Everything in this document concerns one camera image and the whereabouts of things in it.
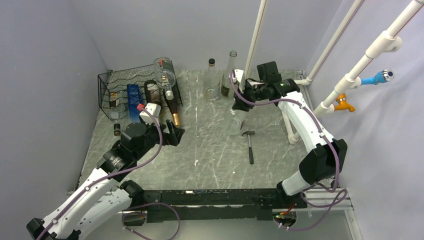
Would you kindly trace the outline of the amber bottle gold foil neck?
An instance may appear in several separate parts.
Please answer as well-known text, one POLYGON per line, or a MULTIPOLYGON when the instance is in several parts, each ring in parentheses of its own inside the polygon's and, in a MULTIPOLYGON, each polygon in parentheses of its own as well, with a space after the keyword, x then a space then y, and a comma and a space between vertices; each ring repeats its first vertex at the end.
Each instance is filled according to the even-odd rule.
POLYGON ((174 97, 171 100, 169 100, 165 97, 165 102, 166 102, 167 107, 168 107, 168 109, 171 113, 173 124, 177 128, 180 128, 181 127, 181 120, 180 120, 180 116, 179 116, 179 113, 178 113, 178 103, 177 103, 176 97, 174 97))

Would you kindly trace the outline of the clear bottle green label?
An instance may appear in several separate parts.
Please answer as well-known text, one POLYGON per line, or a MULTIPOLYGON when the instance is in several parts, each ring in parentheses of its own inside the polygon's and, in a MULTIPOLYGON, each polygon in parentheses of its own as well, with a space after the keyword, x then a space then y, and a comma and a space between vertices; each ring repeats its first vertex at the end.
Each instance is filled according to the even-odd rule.
POLYGON ((239 135, 242 131, 247 111, 234 110, 231 107, 226 111, 224 118, 224 133, 228 135, 239 135))

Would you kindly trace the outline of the clear bottle with dark label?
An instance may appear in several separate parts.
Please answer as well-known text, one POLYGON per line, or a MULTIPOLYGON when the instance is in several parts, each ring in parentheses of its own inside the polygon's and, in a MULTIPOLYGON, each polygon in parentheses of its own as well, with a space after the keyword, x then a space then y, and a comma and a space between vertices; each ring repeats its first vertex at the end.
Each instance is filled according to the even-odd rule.
POLYGON ((231 83, 230 83, 230 75, 233 72, 233 70, 236 69, 236 62, 237 62, 237 51, 231 50, 229 52, 229 60, 228 60, 227 67, 224 70, 222 75, 221 87, 220 87, 221 95, 227 99, 231 99, 234 94, 234 90, 232 89, 231 83))

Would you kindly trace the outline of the clear frosted short bottle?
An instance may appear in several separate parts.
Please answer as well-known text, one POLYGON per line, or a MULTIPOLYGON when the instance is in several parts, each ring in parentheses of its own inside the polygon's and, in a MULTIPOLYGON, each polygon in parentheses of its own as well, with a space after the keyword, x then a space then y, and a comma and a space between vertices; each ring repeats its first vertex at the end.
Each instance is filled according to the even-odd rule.
POLYGON ((215 101, 220 95, 220 80, 217 76, 218 71, 215 68, 215 63, 214 58, 208 60, 208 70, 203 76, 203 98, 207 101, 215 101))

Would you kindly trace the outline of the clear bottle red label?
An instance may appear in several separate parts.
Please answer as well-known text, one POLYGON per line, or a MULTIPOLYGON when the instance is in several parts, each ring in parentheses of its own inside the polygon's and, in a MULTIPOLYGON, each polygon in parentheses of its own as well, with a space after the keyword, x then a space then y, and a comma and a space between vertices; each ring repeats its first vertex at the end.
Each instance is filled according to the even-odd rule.
POLYGON ((165 91, 167 100, 173 100, 174 92, 172 87, 176 83, 176 75, 171 59, 164 56, 158 57, 153 61, 152 65, 157 85, 165 91))

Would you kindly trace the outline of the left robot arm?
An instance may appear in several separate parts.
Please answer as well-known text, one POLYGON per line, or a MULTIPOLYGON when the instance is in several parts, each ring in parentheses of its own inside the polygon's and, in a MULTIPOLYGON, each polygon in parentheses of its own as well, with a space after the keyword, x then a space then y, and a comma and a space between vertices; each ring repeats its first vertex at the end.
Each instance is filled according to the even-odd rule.
POLYGON ((87 180, 52 213, 33 218, 26 229, 34 240, 84 240, 116 213, 139 209, 144 190, 134 181, 123 179, 155 145, 177 146, 185 129, 171 120, 156 126, 131 123, 97 163, 87 180))

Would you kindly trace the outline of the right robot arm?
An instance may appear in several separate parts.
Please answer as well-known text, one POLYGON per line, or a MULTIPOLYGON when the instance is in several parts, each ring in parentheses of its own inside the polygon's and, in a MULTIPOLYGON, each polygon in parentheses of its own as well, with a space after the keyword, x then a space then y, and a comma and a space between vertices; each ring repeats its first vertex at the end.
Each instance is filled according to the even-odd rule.
POLYGON ((300 88, 291 78, 283 79, 274 61, 257 66, 260 80, 245 84, 244 90, 236 84, 236 71, 229 73, 234 89, 234 110, 248 112, 254 106, 275 104, 285 114, 302 139, 308 152, 292 176, 278 183, 276 203, 287 208, 295 195, 316 183, 334 177, 337 181, 347 153, 347 143, 335 139, 319 122, 308 107, 300 88))

